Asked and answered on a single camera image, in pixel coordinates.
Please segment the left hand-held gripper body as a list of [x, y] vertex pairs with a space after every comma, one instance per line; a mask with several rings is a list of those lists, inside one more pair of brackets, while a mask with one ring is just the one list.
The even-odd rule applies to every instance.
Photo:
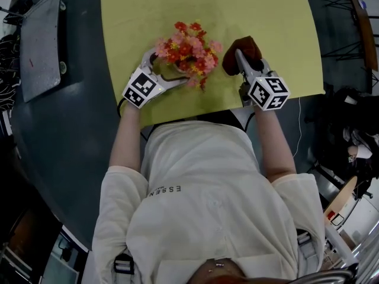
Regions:
[[141, 109], [146, 103], [166, 90], [165, 80], [149, 66], [138, 67], [131, 75], [122, 96], [136, 108]]

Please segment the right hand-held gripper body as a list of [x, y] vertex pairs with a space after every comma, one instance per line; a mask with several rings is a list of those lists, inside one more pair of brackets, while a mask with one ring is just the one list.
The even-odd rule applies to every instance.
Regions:
[[263, 111], [281, 109], [290, 97], [290, 90], [275, 71], [242, 73], [239, 95], [244, 107], [257, 106]]

